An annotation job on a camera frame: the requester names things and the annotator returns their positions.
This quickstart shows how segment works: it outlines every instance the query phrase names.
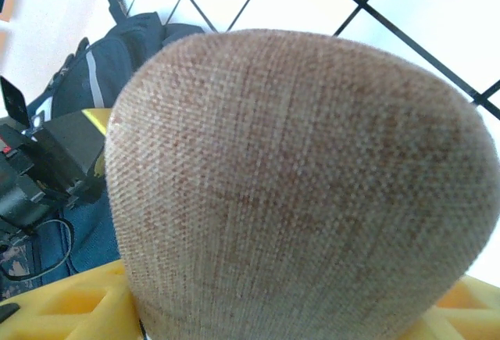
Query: reflective stripe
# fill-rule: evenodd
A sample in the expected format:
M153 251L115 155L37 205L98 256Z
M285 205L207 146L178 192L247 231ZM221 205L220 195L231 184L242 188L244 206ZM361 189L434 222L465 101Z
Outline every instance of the reflective stripe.
M88 78L91 84L92 99L94 99L95 108L104 108L104 100L102 99L101 88L97 81L97 66L95 65L94 55L92 51L87 52L85 56L88 64Z

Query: black bag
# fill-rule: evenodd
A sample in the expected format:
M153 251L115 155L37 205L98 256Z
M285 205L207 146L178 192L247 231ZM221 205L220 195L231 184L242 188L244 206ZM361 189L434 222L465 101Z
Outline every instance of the black bag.
M202 34L201 27L174 23L162 25L158 13L128 17L123 0L109 0L109 11L116 25L93 45L82 39L74 54L67 57L44 92L28 107L33 125L88 108L111 108L134 72L163 46L191 34ZM17 263L27 274L42 274L27 282L2 282L2 296L11 296L59 280L72 274L112 262L119 258L107 193L93 204L72 209L61 208L52 219L68 220L74 228L70 245L67 230L58 222L39 228L37 237L18 248L17 256L0 256L0 262ZM58 264L56 269L46 271Z

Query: woven fabric texture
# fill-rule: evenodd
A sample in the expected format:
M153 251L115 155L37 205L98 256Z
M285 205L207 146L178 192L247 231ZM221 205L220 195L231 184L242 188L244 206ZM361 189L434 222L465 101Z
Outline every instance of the woven fabric texture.
M120 253L153 340L396 338L500 210L477 111L337 38L186 38L136 73L108 133Z

